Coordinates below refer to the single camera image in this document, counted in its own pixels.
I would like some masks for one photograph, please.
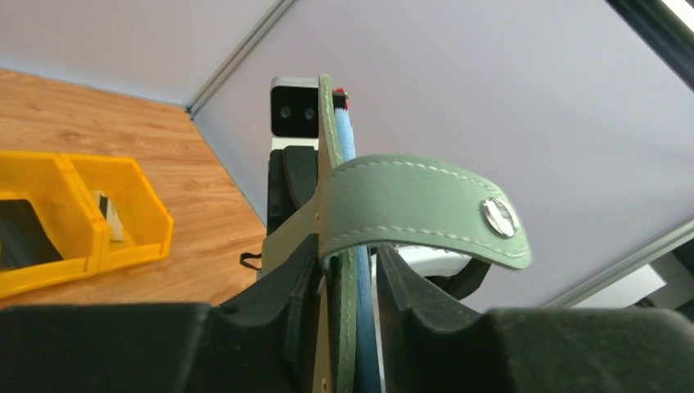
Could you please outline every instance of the black cable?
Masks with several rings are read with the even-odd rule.
[[[259,260],[262,257],[263,257],[262,252],[260,254],[253,254],[251,252],[242,252],[241,257],[239,258],[239,264],[241,266],[243,266],[244,268],[258,271],[258,270],[260,270],[260,268],[253,265],[253,264],[250,264],[247,260]]]

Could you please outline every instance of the plastic bin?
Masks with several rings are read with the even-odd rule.
[[[28,200],[63,260],[0,270],[0,297],[97,271],[105,220],[83,202],[74,175],[56,154],[0,151],[0,200]]]
[[[132,158],[61,154],[76,176],[77,190],[91,215],[101,215],[91,191],[101,190],[115,204],[124,229],[124,241],[110,242],[108,224],[99,225],[101,259],[97,272],[107,272],[169,256],[174,220]]]

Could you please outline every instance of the wooden floor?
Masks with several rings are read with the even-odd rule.
[[[0,306],[217,304],[255,280],[238,258],[260,251],[265,229],[182,109],[0,70],[0,149],[134,157],[174,220],[167,260],[27,292]]]

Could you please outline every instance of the white wall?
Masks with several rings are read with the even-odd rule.
[[[185,105],[273,0],[2,0],[0,68]]]
[[[300,0],[198,124],[264,215],[276,75],[345,86],[358,153],[499,184],[534,264],[476,309],[537,306],[694,214],[694,94],[603,0]]]

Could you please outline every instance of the leather strap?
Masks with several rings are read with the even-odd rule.
[[[334,169],[318,206],[318,254],[372,243],[443,248],[508,269],[530,264],[522,226],[511,238],[486,223],[481,204],[508,202],[494,183],[448,163],[407,155],[364,156]]]

